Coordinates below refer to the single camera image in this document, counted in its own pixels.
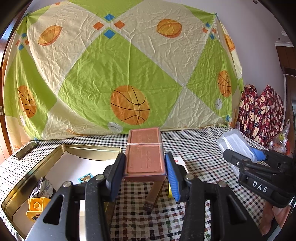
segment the red plaid fabric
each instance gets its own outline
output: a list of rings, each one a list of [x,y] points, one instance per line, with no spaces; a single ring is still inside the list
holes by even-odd
[[[284,105],[270,85],[266,86],[258,98],[257,96],[253,85],[245,86],[239,106],[239,121],[244,135],[267,147],[272,138],[282,130]]]
[[[254,126],[255,100],[257,99],[255,86],[246,85],[239,105],[238,122],[240,122],[240,131],[249,138]]]

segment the checkered tablecloth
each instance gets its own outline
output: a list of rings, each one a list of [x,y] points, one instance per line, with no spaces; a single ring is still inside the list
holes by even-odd
[[[258,225],[264,201],[237,182],[230,164],[223,159],[217,146],[218,138],[228,130],[230,129],[226,127],[209,127],[162,132],[164,152],[181,156],[188,171],[202,181],[217,183],[224,180]],[[127,139],[128,135],[110,135],[40,141],[41,144],[21,161],[10,157],[0,165],[0,204],[22,177],[57,146],[63,143],[112,146],[121,147],[125,152]],[[250,139],[247,139],[247,142],[256,148],[264,148]],[[152,183],[122,182],[111,224],[111,240],[179,240],[185,204],[177,204],[174,199],[168,198],[168,183],[166,182],[154,211],[145,212],[143,204],[151,186]],[[205,210],[205,240],[210,240],[209,201],[205,202]],[[0,217],[11,233],[18,240],[22,240],[2,209],[0,209]]]

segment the teddy bear sticker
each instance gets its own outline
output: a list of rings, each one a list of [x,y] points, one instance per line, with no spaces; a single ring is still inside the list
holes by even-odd
[[[91,178],[93,178],[93,175],[89,173],[89,174],[86,174],[86,175],[78,178],[78,181],[80,183],[87,183]]]

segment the wooden door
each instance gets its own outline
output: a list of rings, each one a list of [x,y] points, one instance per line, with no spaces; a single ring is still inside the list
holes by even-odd
[[[289,74],[296,75],[296,50],[293,47],[276,47],[279,61],[283,72],[288,68]],[[284,123],[290,120],[290,130],[288,133],[288,140],[290,142],[290,151],[294,154],[295,152],[295,129],[293,125],[293,108],[292,101],[296,101],[296,77],[286,75],[286,114],[284,116]]]

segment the white paper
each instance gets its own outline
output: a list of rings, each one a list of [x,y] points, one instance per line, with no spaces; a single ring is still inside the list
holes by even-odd
[[[187,170],[187,168],[186,168],[186,164],[185,164],[184,160],[182,159],[182,157],[180,157],[180,156],[174,156],[174,160],[175,160],[175,163],[177,165],[184,166],[186,172],[189,173],[188,170]]]
[[[78,178],[91,173],[93,176],[102,174],[105,168],[113,165],[115,159],[96,161],[80,158],[68,152],[64,152],[61,158],[45,176],[54,189],[58,190],[65,181],[79,184]]]

